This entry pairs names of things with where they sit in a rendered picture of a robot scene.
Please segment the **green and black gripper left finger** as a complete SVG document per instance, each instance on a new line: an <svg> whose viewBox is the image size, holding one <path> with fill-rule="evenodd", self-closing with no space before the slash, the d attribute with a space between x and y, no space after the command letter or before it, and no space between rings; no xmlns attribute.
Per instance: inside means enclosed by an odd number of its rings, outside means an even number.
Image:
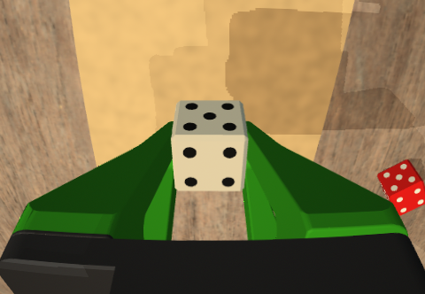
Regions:
<svg viewBox="0 0 425 294"><path fill-rule="evenodd" d="M29 202L19 230L172 240L173 121L143 143ZM145 219L144 219L145 217Z"/></svg>

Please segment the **tan flat mat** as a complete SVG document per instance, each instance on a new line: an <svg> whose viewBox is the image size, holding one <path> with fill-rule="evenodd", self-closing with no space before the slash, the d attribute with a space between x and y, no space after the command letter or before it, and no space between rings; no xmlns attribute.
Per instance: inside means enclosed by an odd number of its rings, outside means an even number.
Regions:
<svg viewBox="0 0 425 294"><path fill-rule="evenodd" d="M97 167L174 121L180 100L239 100L311 161L354 0L69 0Z"/></svg>

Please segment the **cream die with black pips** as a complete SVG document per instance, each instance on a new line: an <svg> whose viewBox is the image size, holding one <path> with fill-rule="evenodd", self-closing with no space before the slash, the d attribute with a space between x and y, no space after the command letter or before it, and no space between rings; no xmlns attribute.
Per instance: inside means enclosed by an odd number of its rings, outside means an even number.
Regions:
<svg viewBox="0 0 425 294"><path fill-rule="evenodd" d="M171 137L175 188L241 191L248 140L240 101L180 100Z"/></svg>

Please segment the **red dice with white pips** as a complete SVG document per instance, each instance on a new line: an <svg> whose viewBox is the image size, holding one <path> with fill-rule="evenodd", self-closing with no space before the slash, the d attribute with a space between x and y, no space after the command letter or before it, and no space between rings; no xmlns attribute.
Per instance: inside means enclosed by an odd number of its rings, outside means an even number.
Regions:
<svg viewBox="0 0 425 294"><path fill-rule="evenodd" d="M425 204L425 185L409 159L377 175L387 199L399 216Z"/></svg>

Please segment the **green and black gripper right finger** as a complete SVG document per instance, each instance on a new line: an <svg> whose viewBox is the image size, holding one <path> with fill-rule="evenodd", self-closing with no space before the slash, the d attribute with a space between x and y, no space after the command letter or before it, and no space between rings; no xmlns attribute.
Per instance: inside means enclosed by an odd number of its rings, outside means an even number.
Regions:
<svg viewBox="0 0 425 294"><path fill-rule="evenodd" d="M246 126L248 240L408 236L391 201L285 148L250 121Z"/></svg>

